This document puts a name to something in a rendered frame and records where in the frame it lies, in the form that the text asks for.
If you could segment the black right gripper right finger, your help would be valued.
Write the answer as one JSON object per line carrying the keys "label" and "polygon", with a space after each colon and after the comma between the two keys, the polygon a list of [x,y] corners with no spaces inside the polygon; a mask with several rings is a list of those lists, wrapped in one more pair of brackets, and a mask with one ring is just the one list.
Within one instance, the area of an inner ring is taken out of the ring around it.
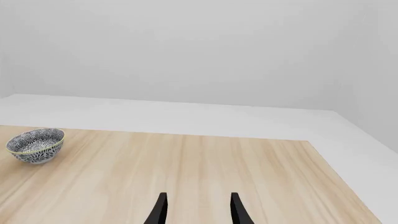
{"label": "black right gripper right finger", "polygon": [[237,192],[231,193],[230,210],[233,224],[254,224]]}

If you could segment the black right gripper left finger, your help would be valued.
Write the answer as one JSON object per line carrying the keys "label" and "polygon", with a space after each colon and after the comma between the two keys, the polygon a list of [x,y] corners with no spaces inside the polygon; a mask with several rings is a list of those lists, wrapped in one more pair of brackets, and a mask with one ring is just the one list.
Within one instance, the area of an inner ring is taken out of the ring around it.
{"label": "black right gripper left finger", "polygon": [[144,224],[165,224],[167,219],[167,193],[161,192]]}

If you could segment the black and white patterned bowl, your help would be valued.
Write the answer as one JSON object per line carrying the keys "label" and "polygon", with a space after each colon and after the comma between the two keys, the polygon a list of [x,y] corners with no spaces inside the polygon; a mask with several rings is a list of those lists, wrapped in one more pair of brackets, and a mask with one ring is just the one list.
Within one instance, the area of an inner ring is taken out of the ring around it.
{"label": "black and white patterned bowl", "polygon": [[65,132],[57,128],[40,128],[19,134],[6,143],[6,149],[17,160],[44,164],[63,147]]}

